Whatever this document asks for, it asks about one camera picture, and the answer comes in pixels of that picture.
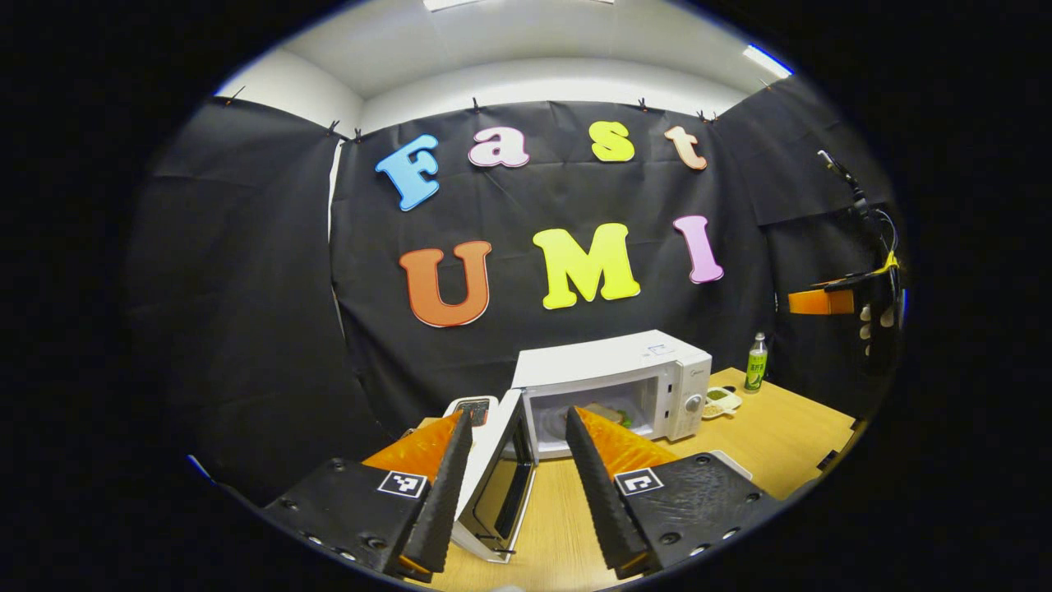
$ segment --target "black curtain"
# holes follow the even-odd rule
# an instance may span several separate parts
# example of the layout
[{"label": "black curtain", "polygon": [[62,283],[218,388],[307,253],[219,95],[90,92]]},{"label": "black curtain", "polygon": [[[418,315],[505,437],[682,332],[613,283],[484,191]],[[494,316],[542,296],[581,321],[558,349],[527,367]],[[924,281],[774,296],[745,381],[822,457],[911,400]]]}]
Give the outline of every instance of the black curtain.
[{"label": "black curtain", "polygon": [[[594,121],[620,121],[634,157],[601,162],[591,151]],[[704,170],[688,167],[664,134],[682,125],[697,138]],[[530,155],[521,167],[479,167],[468,160],[473,135],[510,126]],[[439,140],[438,192],[403,211],[399,192],[376,165],[422,134]],[[744,369],[757,331],[770,332],[774,287],[768,247],[755,223],[742,170],[710,124],[697,117],[611,104],[529,102],[447,113],[347,142],[332,201],[332,275],[337,298],[378,417],[402,430],[441,413],[454,399],[501,397],[521,350],[659,329],[713,356],[713,370]],[[695,284],[681,216],[708,219],[717,281]],[[535,232],[565,228],[587,250],[606,222],[628,227],[628,257],[641,292],[632,299],[546,310],[545,257]],[[489,308],[478,321],[436,329],[409,308],[399,258],[440,248],[443,300],[462,302],[466,287],[452,248],[485,240]]]},{"label": "black curtain", "polygon": [[202,105],[153,166],[125,314],[174,437],[263,505],[325,458],[364,458],[389,438],[350,373],[330,288],[338,138],[225,102]]},{"label": "black curtain", "polygon": [[[747,97],[714,128],[742,167],[769,249],[781,306],[768,380],[854,417],[871,417],[892,377],[861,371],[863,322],[856,315],[789,314],[788,294],[884,264],[878,239],[847,210],[851,188],[817,150],[829,151],[857,179],[867,201],[896,219],[891,180],[857,132],[796,76]],[[890,245],[891,231],[882,226]],[[905,223],[896,220],[896,226],[902,233]],[[902,237],[896,254],[906,259]]]}]

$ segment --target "white ceiling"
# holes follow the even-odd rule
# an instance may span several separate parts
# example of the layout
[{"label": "white ceiling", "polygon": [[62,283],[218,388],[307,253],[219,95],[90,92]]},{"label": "white ceiling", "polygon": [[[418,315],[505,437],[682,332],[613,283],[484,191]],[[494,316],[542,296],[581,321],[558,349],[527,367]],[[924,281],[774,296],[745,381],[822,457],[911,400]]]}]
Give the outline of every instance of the white ceiling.
[{"label": "white ceiling", "polygon": [[368,100],[468,66],[563,57],[640,62],[752,94],[774,76],[742,55],[748,44],[667,0],[483,0],[436,13],[421,0],[371,0],[282,46]]}]

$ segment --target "microwave control knob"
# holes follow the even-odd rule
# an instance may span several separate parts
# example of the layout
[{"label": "microwave control knob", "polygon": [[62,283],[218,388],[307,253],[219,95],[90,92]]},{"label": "microwave control knob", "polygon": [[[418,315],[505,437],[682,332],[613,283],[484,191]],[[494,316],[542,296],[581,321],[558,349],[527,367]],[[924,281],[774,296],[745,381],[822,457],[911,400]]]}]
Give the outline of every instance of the microwave control knob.
[{"label": "microwave control knob", "polygon": [[697,408],[701,407],[701,405],[702,405],[702,395],[695,394],[695,395],[690,395],[690,397],[687,399],[687,403],[685,403],[683,407],[686,408],[687,411],[693,413],[697,411]]}]

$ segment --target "bottle label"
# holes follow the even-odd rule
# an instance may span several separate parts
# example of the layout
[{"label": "bottle label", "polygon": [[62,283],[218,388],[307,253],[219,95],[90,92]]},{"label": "bottle label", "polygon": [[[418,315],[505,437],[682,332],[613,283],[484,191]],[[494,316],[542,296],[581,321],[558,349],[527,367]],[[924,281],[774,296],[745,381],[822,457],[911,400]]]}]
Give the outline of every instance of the bottle label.
[{"label": "bottle label", "polygon": [[745,390],[757,391],[764,382],[764,371],[767,369],[767,352],[749,354],[749,366],[745,373]]}]

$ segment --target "yellow letter m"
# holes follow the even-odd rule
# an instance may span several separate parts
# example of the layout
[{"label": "yellow letter m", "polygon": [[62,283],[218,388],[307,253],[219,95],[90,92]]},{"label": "yellow letter m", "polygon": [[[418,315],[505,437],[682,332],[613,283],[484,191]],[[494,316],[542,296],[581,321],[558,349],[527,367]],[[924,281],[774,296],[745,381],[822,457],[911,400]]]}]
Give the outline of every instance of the yellow letter m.
[{"label": "yellow letter m", "polygon": [[603,275],[603,299],[615,301],[630,299],[640,292],[640,284],[632,278],[628,263],[625,237],[628,227],[624,224],[602,224],[595,228],[591,248],[585,252],[570,232],[563,228],[541,230],[533,234],[533,244],[544,250],[544,261],[548,269],[548,294],[544,298],[544,308],[565,309],[578,302],[576,293],[570,291],[567,278],[573,280],[585,301],[595,299],[599,278]]}]

